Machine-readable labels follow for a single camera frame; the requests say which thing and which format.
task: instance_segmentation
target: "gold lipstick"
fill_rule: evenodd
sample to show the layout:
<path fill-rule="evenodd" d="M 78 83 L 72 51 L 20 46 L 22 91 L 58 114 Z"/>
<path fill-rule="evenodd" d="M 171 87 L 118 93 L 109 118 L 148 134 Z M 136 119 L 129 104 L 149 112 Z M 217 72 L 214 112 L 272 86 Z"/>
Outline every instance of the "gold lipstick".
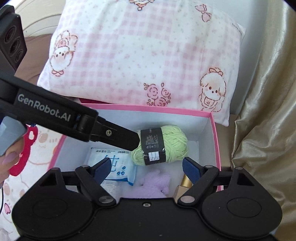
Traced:
<path fill-rule="evenodd" d="M 192 182 L 184 174 L 181 185 L 177 186 L 176 191 L 173 196 L 175 202 L 177 203 L 178 199 L 191 187 L 192 187 Z"/>

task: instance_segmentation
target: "pink box rim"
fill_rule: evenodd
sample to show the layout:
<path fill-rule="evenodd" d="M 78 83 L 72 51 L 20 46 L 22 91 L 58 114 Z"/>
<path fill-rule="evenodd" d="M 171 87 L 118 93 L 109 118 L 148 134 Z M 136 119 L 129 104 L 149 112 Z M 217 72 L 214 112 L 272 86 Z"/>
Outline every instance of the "pink box rim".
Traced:
<path fill-rule="evenodd" d="M 199 110 L 188 110 L 188 109 L 177 109 L 177 108 L 169 108 L 169 107 L 155 107 L 155 106 L 138 106 L 138 105 L 120 105 L 120 104 L 85 104 L 89 108 L 93 108 L 96 110 L 127 110 L 127 111 L 142 111 L 142 112 L 158 112 L 158 113 L 168 113 L 168 114 L 178 114 L 178 115 L 191 115 L 191 116 L 199 116 L 204 118 L 209 118 L 211 120 L 212 130 L 213 130 L 213 139 L 215 145 L 215 154 L 216 154 L 216 165 L 219 170 L 221 170 L 221 160 L 220 160 L 220 151 L 218 145 L 218 136 L 216 131 L 216 125 L 214 121 L 214 117 L 210 112 L 204 112 Z M 48 169 L 54 167 L 57 157 L 62 149 L 66 136 L 63 135 L 57 145 L 56 151 L 51 159 Z"/>

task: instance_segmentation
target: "finger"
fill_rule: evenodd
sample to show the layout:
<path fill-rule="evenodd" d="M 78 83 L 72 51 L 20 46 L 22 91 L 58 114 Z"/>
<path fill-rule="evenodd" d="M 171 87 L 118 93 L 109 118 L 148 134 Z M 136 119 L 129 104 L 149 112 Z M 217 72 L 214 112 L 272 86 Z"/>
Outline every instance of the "finger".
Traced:
<path fill-rule="evenodd" d="M 21 138 L 14 145 L 7 149 L 5 156 L 0 157 L 0 173 L 6 172 L 20 160 L 20 154 L 24 148 L 24 139 Z"/>
<path fill-rule="evenodd" d="M 4 182 L 4 180 L 6 180 L 9 177 L 9 173 L 6 171 L 4 173 L 0 174 L 0 183 L 2 184 L 2 182 Z"/>
<path fill-rule="evenodd" d="M 16 152 L 18 155 L 21 154 L 24 149 L 24 144 L 24 138 L 22 137 L 15 144 L 7 149 L 5 156 L 7 157 L 12 152 Z"/>
<path fill-rule="evenodd" d="M 16 152 L 11 152 L 8 156 L 4 158 L 2 161 L 2 168 L 4 171 L 9 170 L 12 168 L 15 164 L 17 164 L 20 160 L 20 155 Z"/>

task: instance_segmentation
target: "lavender fabric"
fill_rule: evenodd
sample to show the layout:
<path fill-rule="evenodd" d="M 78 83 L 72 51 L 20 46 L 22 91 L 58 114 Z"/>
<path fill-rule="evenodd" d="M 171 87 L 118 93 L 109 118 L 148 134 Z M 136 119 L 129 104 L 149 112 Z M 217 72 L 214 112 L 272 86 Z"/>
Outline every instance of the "lavender fabric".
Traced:
<path fill-rule="evenodd" d="M 125 198 L 166 198 L 169 193 L 170 175 L 161 174 L 160 170 L 149 172 L 141 181 L 141 186 L 133 187 Z"/>

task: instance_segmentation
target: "beige fabric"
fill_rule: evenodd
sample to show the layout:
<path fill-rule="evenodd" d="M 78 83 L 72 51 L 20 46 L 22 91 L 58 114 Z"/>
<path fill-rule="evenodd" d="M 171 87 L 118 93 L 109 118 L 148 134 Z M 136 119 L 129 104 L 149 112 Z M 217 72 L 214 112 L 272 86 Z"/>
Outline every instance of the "beige fabric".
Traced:
<path fill-rule="evenodd" d="M 16 77 L 34 85 L 37 84 L 39 75 L 48 60 L 51 36 L 51 34 L 45 34 L 25 38 L 27 53 L 15 73 Z"/>
<path fill-rule="evenodd" d="M 296 13 L 270 0 L 256 73 L 235 121 L 234 166 L 279 202 L 280 241 L 296 239 Z"/>
<path fill-rule="evenodd" d="M 231 165 L 231 151 L 234 141 L 234 121 L 236 117 L 237 115 L 229 116 L 229 126 L 227 127 L 216 124 L 222 167 L 230 167 Z"/>

